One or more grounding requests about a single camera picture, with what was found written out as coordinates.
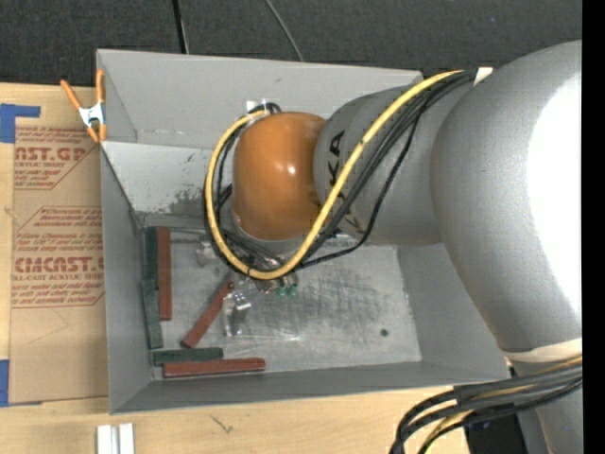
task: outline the cardboard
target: cardboard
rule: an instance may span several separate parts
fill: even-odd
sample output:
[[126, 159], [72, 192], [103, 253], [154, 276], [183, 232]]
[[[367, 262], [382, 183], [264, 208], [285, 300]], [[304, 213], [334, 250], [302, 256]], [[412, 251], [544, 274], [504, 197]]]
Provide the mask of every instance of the cardboard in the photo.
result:
[[[94, 104], [94, 90], [75, 91]], [[41, 107], [16, 120], [12, 237], [0, 222], [12, 243], [9, 402], [105, 395], [99, 148], [59, 86], [0, 84], [0, 102]]]

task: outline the small metal part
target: small metal part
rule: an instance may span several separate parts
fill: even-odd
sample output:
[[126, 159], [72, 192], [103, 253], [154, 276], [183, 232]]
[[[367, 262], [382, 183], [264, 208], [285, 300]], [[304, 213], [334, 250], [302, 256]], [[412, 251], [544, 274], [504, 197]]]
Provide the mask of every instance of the small metal part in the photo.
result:
[[241, 335], [242, 325], [246, 320], [251, 302], [242, 291], [234, 290], [223, 300], [223, 324], [225, 335], [233, 337]]
[[184, 363], [166, 363], [164, 377], [243, 374], [263, 372], [267, 367], [263, 358], [230, 358], [212, 361], [187, 361]]
[[281, 285], [279, 279], [271, 279], [269, 281], [264, 281], [264, 280], [261, 280], [261, 279], [255, 279], [254, 280], [254, 284], [256, 285], [256, 288], [259, 291], [261, 291], [261, 292], [263, 292], [265, 294], [269, 294], [273, 290], [279, 288], [280, 285]]
[[234, 288], [233, 279], [230, 278], [226, 281], [223, 287], [215, 294], [212, 298], [212, 301], [208, 305], [208, 307], [201, 313], [201, 316], [193, 325], [187, 336], [182, 341], [182, 345], [186, 348], [195, 348], [196, 345], [201, 340], [201, 337], [204, 336], [208, 328], [210, 328], [211, 324], [216, 319], [216, 316], [220, 314], [220, 310], [223, 305], [223, 300], [225, 296], [229, 294]]
[[220, 260], [210, 245], [210, 242], [204, 240], [199, 242], [199, 248], [196, 250], [196, 257], [201, 268], [206, 266], [215, 266], [220, 263]]
[[134, 425], [98, 426], [96, 454], [134, 454]]
[[93, 126], [94, 121], [105, 123], [105, 103], [97, 102], [92, 108], [79, 108], [78, 111], [86, 126]]

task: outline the black cable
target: black cable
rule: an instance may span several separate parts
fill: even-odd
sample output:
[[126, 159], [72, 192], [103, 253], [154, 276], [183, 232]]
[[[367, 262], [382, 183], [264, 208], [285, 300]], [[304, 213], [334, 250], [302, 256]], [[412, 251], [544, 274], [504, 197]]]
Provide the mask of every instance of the black cable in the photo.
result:
[[179, 0], [172, 1], [172, 11], [174, 13], [174, 21], [177, 25], [177, 34], [179, 36], [179, 47], [181, 48], [182, 54], [189, 54], [189, 42], [187, 42], [187, 36], [185, 34], [185, 24], [182, 21], [181, 6]]
[[395, 120], [395, 123], [392, 125], [390, 130], [386, 134], [382, 135], [378, 147], [366, 161], [366, 166], [357, 175], [357, 181], [353, 185], [352, 189], [348, 192], [346, 199], [340, 205], [330, 220], [330, 223], [324, 229], [320, 238], [309, 249], [303, 261], [306, 258], [311, 257], [319, 249], [323, 242], [325, 242], [328, 237], [332, 236], [340, 222], [349, 213], [351, 205], [353, 205], [354, 200], [370, 179], [370, 176], [382, 164], [384, 157], [390, 151], [391, 147], [402, 136], [412, 122], [415, 121], [426, 108], [438, 102], [443, 96], [459, 87], [459, 85], [466, 83], [470, 76], [470, 73], [465, 72], [455, 75], [453, 80], [448, 81], [448, 79], [445, 79], [444, 81], [441, 81], [441, 83], [436, 83], [436, 86], [438, 87], [437, 90], [433, 88], [424, 91], [425, 93], [429, 93], [428, 97], [426, 97], [424, 94], [420, 94], [415, 96], [411, 102], [407, 103], [405, 111], [401, 113], [400, 116]]
[[540, 383], [544, 386], [554, 385], [556, 383], [568, 381], [579, 375], [582, 375], [582, 365], [574, 364], [549, 372], [516, 376], [514, 378], [507, 378], [505, 380], [497, 380], [487, 383], [462, 385], [460, 387], [456, 387], [451, 392], [434, 395], [416, 405], [404, 416], [402, 421], [399, 423], [397, 431], [401, 432], [407, 424], [409, 424], [415, 417], [420, 415], [424, 410], [434, 408], [437, 405], [444, 402], [449, 402], [450, 400], [456, 400], [459, 404], [463, 404], [465, 399], [480, 395], [482, 393], [525, 387], [534, 383]]
[[[531, 402], [536, 401], [536, 396], [538, 396], [538, 398], [549, 397], [551, 394], [561, 391], [566, 386], [581, 381], [581, 376], [582, 364], [576, 363], [548, 372], [478, 385], [463, 386], [454, 392], [435, 395], [418, 404], [402, 419], [397, 428], [397, 439], [393, 443], [391, 452], [397, 452], [396, 449], [401, 448], [403, 443], [418, 429], [437, 420], [457, 415], [467, 410], [474, 410], [481, 413], [487, 408], [499, 408], [499, 411], [501, 411], [501, 406], [504, 404], [517, 403], [527, 399], [530, 399], [529, 405], [531, 405]], [[507, 393], [510, 389], [518, 389], [520, 387], [528, 388], [519, 392]], [[488, 396], [485, 395], [485, 393], [494, 393], [494, 395]], [[481, 398], [476, 398], [478, 395], [482, 394], [484, 395]], [[425, 416], [411, 422], [422, 411], [434, 408], [439, 404], [450, 400], [456, 400], [458, 403], [455, 406], [443, 408], [441, 410], [433, 410]]]
[[545, 398], [538, 399], [534, 402], [527, 402], [525, 405], [516, 406], [516, 407], [510, 408], [508, 410], [500, 410], [500, 411], [497, 411], [494, 413], [486, 413], [485, 415], [471, 414], [469, 417], [465, 418], [464, 420], [462, 420], [460, 422], [456, 422], [455, 424], [452, 424], [451, 426], [442, 430], [439, 433], [439, 435], [437, 437], [435, 437], [435, 439], [432, 439], [429, 443], [424, 445], [421, 448], [421, 450], [418, 451], [418, 454], [426, 454], [428, 452], [428, 449], [430, 448], [430, 446], [432, 446], [432, 444], [435, 441], [437, 441], [437, 439], [439, 439], [443, 434], [446, 434], [447, 432], [451, 432], [452, 430], [455, 430], [455, 429], [461, 428], [461, 427], [468, 427], [472, 424], [479, 424], [479, 423], [487, 422], [490, 420], [495, 420], [495, 419], [498, 419], [501, 417], [513, 415], [513, 414], [519, 413], [520, 411], [523, 411], [523, 410], [535, 409], [536, 407], [540, 407], [540, 406], [546, 405], [550, 402], [554, 402], [555, 400], [559, 400], [560, 398], [563, 398], [564, 396], [575, 392], [576, 390], [581, 388], [581, 386], [582, 386], [582, 380], [578, 380], [576, 382], [569, 384], [567, 387], [559, 389], [556, 393], [554, 393], [552, 395], [548, 395]]
[[[389, 192], [390, 186], [392, 185], [399, 168], [401, 167], [401, 165], [403, 164], [403, 162], [407, 156], [407, 153], [411, 146], [412, 139], [417, 130], [418, 123], [420, 122], [420, 119], [421, 119], [424, 111], [428, 107], [432, 106], [435, 102], [438, 102], [443, 96], [445, 96], [446, 94], [449, 94], [454, 89], [458, 88], [459, 85], [465, 84], [468, 80], [469, 80], [469, 77], [466, 75], [459, 76], [457, 79], [455, 79], [454, 81], [451, 81], [449, 83], [450, 87], [447, 87], [447, 88], [441, 87], [438, 91], [433, 91], [432, 94], [422, 102], [420, 109], [417, 112], [412, 113], [413, 118], [414, 118], [413, 128], [407, 137], [407, 141], [406, 141], [406, 144], [404, 145], [404, 148], [400, 152], [395, 164], [393, 165], [393, 168], [391, 169], [391, 171], [389, 173], [387, 180], [385, 181], [385, 183], [383, 185], [380, 195], [378, 196], [378, 199], [376, 200], [376, 203], [372, 209], [372, 214], [370, 216], [368, 226], [366, 227], [366, 230], [365, 230], [363, 236], [359, 239], [359, 241], [354, 246], [352, 246], [348, 249], [345, 249], [343, 251], [338, 251], [336, 253], [330, 253], [327, 255], [323, 255], [322, 257], [319, 257], [317, 259], [303, 261], [301, 263], [301, 265], [296, 268], [296, 271], [300, 271], [300, 270], [309, 268], [311, 266], [316, 266], [322, 262], [336, 259], [338, 257], [351, 253], [351, 252], [355, 251], [356, 249], [358, 249], [359, 247], [361, 247], [368, 240], [368, 238], [370, 237], [370, 234], [372, 233], [373, 226], [376, 222], [376, 219], [378, 217], [378, 213], [380, 212], [380, 207], [382, 206], [382, 203]], [[357, 195], [361, 192], [361, 190], [363, 189], [363, 187], [369, 180], [370, 176], [375, 171], [376, 167], [380, 163], [382, 163], [384, 156], [386, 156], [386, 154], [389, 152], [394, 141], [399, 139], [401, 134], [403, 134], [403, 132], [405, 132], [405, 130], [409, 127], [409, 124], [407, 123], [408, 120], [409, 119], [406, 119], [406, 114], [402, 114], [401, 116], [399, 116], [398, 120], [392, 127], [393, 130], [399, 129], [399, 132], [395, 132], [394, 134], [392, 134], [390, 136], [387, 135], [384, 137], [383, 143], [381, 143], [378, 146], [378, 148], [374, 151], [374, 153], [372, 154], [372, 157], [368, 160], [366, 167], [358, 175], [358, 180], [355, 182], [353, 188], [349, 192], [349, 195], [347, 195], [347, 198], [345, 199], [345, 201], [343, 201], [343, 203], [338, 208], [337, 213], [333, 216], [332, 220], [330, 220], [330, 224], [328, 224], [328, 226], [324, 230], [322, 237], [320, 237], [318, 239], [318, 241], [316, 241], [316, 243], [312, 246], [312, 248], [309, 249], [309, 252], [307, 253], [306, 256], [310, 257], [313, 253], [315, 253], [319, 249], [319, 247], [325, 242], [325, 240], [327, 240], [328, 237], [332, 236], [332, 234], [334, 233], [334, 231], [336, 230], [336, 228], [338, 227], [338, 225], [340, 224], [340, 222], [342, 221], [344, 216], [346, 216], [346, 214], [348, 214], [350, 206], [353, 204]]]
[[299, 47], [294, 42], [294, 38], [290, 34], [290, 31], [287, 29], [287, 26], [285, 25], [284, 20], [282, 20], [282, 17], [277, 12], [277, 10], [273, 6], [273, 4], [271, 4], [270, 0], [265, 0], [265, 3], [267, 4], [267, 7], [269, 8], [269, 10], [271, 10], [271, 13], [273, 13], [273, 16], [275, 17], [275, 20], [277, 20], [278, 24], [280, 25], [280, 27], [284, 31], [284, 34], [287, 37], [287, 39], [289, 40], [290, 45], [292, 45], [292, 48], [294, 49], [294, 52], [296, 52], [296, 56], [298, 57], [299, 61], [304, 62], [303, 54], [301, 53], [301, 50], [299, 49]]
[[399, 438], [402, 440], [402, 442], [405, 442], [417, 430], [420, 430], [421, 428], [426, 427], [437, 420], [443, 419], [445, 417], [450, 417], [452, 415], [458, 415], [459, 413], [465, 412], [467, 410], [485, 410], [488, 408], [502, 406], [503, 404], [514, 404], [516, 402], [526, 402], [528, 400], [530, 401], [535, 399], [537, 395], [542, 396], [552, 394], [553, 392], [557, 392], [558, 390], [560, 390], [562, 386], [567, 385], [570, 381], [575, 381], [577, 379], [578, 376], [576, 375], [571, 379], [566, 378], [563, 382], [560, 382], [555, 385], [536, 385], [535, 387], [526, 388], [520, 392], [501, 393], [498, 395], [495, 394], [493, 396], [484, 396], [477, 399], [470, 399], [464, 403], [460, 403], [451, 407], [431, 411], [427, 415], [406, 426], [403, 431], [400, 431]]

